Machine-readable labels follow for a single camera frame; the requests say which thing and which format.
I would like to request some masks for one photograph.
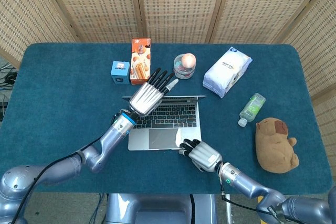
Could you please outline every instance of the wicker panel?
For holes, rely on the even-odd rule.
[[[311,95],[336,83],[336,0],[317,0],[284,40],[298,49]]]
[[[225,0],[214,43],[271,43],[304,0]]]
[[[51,0],[0,0],[0,49],[21,62],[35,42],[75,41]]]
[[[148,36],[154,42],[206,42],[216,0],[143,0]]]
[[[139,36],[133,0],[57,0],[85,42],[130,42]]]
[[[314,110],[329,164],[336,176],[336,96],[315,106]]]

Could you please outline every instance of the teal felt surface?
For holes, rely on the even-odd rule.
[[[243,77],[220,99],[202,87],[204,73],[230,46],[252,57]],[[153,44],[152,71],[172,71],[174,58],[197,57],[196,71],[169,95],[206,95],[199,102],[202,139],[223,159],[283,194],[312,194],[331,187],[330,167],[302,72],[290,45]],[[129,61],[131,44],[33,44],[25,52],[0,130],[0,173],[17,165],[46,165],[100,136],[114,113],[128,108],[122,95],[139,86],[115,85],[114,60]],[[256,119],[238,126],[239,112],[259,92],[266,103]],[[256,158],[255,123],[266,117],[286,122],[297,138],[298,168],[285,174],[263,170]],[[198,171],[177,151],[128,151],[126,138],[100,174],[85,167],[79,177],[39,190],[105,193],[218,193],[215,173]],[[226,186],[228,193],[236,191]]]

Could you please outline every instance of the white package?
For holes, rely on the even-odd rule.
[[[237,49],[230,49],[205,73],[203,86],[223,98],[242,77],[252,59]]]

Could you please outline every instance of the keyboard key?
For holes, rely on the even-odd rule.
[[[174,125],[172,123],[167,123],[167,124],[153,124],[152,128],[173,128]]]

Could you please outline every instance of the bottle cap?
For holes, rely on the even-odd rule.
[[[238,124],[241,127],[245,127],[246,124],[247,124],[247,120],[245,118],[241,118],[241,119],[239,119]]]

